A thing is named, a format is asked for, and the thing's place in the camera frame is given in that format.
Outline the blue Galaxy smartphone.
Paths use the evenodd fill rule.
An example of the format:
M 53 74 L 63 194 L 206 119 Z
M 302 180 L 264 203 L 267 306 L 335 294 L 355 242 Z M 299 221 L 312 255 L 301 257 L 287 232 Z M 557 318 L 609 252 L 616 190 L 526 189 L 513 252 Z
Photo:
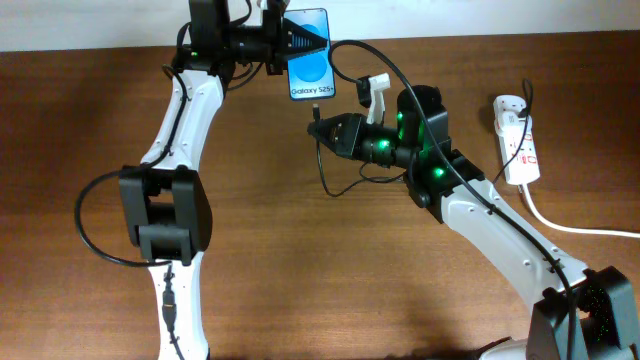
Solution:
M 330 41 L 328 13 L 324 8 L 289 10 L 284 17 Z M 334 72 L 324 50 L 288 62 L 289 94 L 293 101 L 325 99 L 335 96 Z

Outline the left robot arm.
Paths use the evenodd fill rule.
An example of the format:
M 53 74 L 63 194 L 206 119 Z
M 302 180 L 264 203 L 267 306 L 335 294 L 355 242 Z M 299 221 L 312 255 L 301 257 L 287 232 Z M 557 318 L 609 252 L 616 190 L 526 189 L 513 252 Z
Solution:
M 154 143 L 119 176 L 127 232 L 151 274 L 162 359 L 207 359 L 200 271 L 212 235 L 212 210 L 199 177 L 209 128 L 237 65 L 260 63 L 280 75 L 287 62 L 319 52 L 327 39 L 285 18 L 284 1 L 267 1 L 262 21 L 229 16 L 225 1 L 189 3 L 167 67 L 173 93 Z

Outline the white power strip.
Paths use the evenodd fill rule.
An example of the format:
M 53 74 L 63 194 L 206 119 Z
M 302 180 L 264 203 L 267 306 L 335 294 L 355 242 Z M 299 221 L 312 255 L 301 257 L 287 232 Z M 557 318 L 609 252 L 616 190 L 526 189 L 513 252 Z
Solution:
M 533 139 L 533 118 L 526 101 L 515 95 L 500 95 L 493 108 L 506 182 L 519 186 L 538 180 L 541 173 Z

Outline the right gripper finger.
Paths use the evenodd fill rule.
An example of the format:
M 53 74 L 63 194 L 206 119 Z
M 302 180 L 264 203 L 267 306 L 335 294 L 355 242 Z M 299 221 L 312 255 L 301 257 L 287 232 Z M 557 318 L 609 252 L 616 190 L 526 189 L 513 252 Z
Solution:
M 351 136 L 321 137 L 319 142 L 336 156 L 353 159 L 355 140 Z
M 344 132 L 350 120 L 348 113 L 313 121 L 307 127 L 307 133 L 315 138 L 336 138 Z

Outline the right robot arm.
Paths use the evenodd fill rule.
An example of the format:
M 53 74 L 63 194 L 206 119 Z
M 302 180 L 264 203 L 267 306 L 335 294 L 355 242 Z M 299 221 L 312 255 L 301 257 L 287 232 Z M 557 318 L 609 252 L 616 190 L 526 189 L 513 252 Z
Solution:
M 307 131 L 339 157 L 404 169 L 414 203 L 471 242 L 508 280 L 531 315 L 528 335 L 506 337 L 463 359 L 636 359 L 639 315 L 631 282 L 600 271 L 546 239 L 505 203 L 483 172 L 451 145 L 438 89 L 397 99 L 397 125 L 366 115 L 313 111 Z

